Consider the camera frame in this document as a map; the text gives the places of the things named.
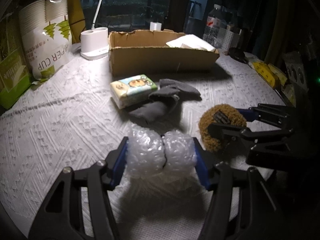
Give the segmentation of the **brown fuzzy ball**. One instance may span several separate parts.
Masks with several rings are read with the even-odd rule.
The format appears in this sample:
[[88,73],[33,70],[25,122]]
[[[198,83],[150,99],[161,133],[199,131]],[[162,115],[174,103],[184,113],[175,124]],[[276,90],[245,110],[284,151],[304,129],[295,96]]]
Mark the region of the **brown fuzzy ball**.
[[228,104],[220,104],[208,109],[199,120],[199,130],[204,147],[213,153],[221,152],[231,141],[223,137],[223,129],[246,127],[245,117]]

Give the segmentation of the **grey socks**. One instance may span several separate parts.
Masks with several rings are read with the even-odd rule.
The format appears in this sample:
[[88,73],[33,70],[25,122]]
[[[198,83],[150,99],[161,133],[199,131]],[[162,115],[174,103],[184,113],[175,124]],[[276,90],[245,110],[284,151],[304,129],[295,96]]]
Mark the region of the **grey socks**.
[[201,93],[193,86],[173,80],[160,79],[159,90],[148,96],[148,102],[129,112],[136,120],[150,124],[170,114],[183,100],[201,99]]

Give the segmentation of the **bubble wrap bundle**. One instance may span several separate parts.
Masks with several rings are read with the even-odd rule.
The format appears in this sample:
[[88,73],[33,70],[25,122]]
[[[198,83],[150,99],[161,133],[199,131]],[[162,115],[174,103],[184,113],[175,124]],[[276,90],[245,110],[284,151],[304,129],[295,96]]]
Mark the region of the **bubble wrap bundle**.
[[126,152],[126,170],[132,178],[147,179],[159,174],[185,177],[197,164],[195,143],[179,130],[164,135],[140,126],[132,126]]

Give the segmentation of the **tissue pack with cartoon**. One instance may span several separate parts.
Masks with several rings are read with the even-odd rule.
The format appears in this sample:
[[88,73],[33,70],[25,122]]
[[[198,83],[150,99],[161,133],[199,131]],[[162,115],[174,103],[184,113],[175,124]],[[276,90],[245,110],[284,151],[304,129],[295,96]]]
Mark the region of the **tissue pack with cartoon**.
[[113,81],[110,89],[116,106],[124,109],[147,100],[158,87],[148,76],[140,74]]

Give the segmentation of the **white paper towel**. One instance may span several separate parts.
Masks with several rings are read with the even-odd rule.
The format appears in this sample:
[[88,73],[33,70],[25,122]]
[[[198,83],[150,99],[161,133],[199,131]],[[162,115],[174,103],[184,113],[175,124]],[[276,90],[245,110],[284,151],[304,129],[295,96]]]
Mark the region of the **white paper towel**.
[[215,47],[193,34],[181,36],[175,40],[167,42],[166,45],[171,48],[188,48],[211,52],[215,51]]

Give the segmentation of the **yellow package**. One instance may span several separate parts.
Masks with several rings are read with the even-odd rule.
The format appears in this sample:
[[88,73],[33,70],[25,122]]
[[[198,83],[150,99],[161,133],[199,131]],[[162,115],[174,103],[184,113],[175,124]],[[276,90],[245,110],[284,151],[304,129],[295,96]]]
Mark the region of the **yellow package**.
[[272,89],[284,86],[287,82],[286,75],[273,64],[256,61],[252,66]]

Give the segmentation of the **black round object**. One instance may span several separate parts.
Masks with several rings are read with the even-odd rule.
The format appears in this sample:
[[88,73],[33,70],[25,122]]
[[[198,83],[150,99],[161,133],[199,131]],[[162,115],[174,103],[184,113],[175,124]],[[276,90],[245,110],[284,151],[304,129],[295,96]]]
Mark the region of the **black round object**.
[[244,52],[239,48],[236,48],[236,47],[229,48],[227,55],[238,62],[248,64],[248,60],[246,59]]

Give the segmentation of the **white perforated organizer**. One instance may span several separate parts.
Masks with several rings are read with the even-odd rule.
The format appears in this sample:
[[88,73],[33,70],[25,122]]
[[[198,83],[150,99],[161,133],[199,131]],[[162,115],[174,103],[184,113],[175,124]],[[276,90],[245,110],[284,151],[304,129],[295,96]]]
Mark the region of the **white perforated organizer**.
[[229,48],[235,48],[240,40],[240,34],[234,33],[230,30],[223,29],[223,39],[221,48],[229,50]]

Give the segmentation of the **clear water bottle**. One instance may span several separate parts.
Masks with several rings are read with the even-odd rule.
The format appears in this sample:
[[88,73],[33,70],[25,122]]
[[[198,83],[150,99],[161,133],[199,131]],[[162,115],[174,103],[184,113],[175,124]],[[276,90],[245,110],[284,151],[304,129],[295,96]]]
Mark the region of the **clear water bottle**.
[[209,12],[204,28],[203,40],[215,48],[221,48],[225,35],[226,21],[223,18],[221,6],[214,4]]

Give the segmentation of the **white patterned tablecloth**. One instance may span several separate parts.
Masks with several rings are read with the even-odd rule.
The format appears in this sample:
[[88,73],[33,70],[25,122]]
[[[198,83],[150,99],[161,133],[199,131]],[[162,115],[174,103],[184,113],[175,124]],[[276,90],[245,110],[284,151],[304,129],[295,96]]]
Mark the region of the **white patterned tablecloth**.
[[[185,101],[152,124],[159,133],[179,129],[198,137],[201,115],[221,103],[282,104],[252,68],[226,55],[211,72],[170,78],[198,89],[201,101]],[[24,235],[64,167],[90,167],[128,134],[131,120],[113,103],[111,81],[108,58],[88,61],[75,45],[69,64],[1,115],[1,203]],[[197,239],[211,193],[195,176],[132,181],[124,175],[109,198],[122,239]]]

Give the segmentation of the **cardboard box tray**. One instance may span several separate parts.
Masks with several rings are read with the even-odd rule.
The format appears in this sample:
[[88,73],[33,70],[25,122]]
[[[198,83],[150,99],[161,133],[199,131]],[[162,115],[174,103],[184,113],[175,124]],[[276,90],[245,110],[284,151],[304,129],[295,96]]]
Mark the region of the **cardboard box tray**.
[[215,51],[171,48],[167,42],[185,33],[171,30],[111,32],[109,35],[109,67],[113,76],[204,72],[210,70],[220,56]]

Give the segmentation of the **white charger adapter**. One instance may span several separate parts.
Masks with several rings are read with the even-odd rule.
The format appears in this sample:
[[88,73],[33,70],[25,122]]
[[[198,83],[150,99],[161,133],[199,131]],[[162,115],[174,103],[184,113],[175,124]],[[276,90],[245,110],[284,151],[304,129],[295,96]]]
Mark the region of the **white charger adapter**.
[[162,29],[162,24],[159,22],[150,22],[150,31],[161,31]]

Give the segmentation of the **green paper cup pack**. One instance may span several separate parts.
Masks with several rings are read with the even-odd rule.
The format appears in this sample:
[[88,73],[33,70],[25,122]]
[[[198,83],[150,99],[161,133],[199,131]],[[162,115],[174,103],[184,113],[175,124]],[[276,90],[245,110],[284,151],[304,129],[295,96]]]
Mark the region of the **green paper cup pack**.
[[23,51],[18,18],[1,20],[1,106],[10,109],[30,87],[31,74]]

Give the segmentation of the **white desk lamp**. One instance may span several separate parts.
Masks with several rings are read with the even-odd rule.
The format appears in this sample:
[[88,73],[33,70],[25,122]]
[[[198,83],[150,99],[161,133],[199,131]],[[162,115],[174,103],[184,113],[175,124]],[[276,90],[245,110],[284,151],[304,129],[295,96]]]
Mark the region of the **white desk lamp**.
[[102,2],[103,0],[98,1],[91,29],[83,31],[80,34],[80,55],[87,60],[97,60],[106,57],[109,52],[108,27],[95,27]]

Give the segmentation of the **white paper cup pack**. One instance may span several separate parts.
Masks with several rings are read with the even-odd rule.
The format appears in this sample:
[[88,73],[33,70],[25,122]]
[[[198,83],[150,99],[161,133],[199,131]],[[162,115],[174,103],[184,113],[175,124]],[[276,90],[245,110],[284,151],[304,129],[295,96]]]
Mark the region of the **white paper cup pack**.
[[67,0],[33,2],[19,11],[18,20],[33,77],[48,80],[73,57]]

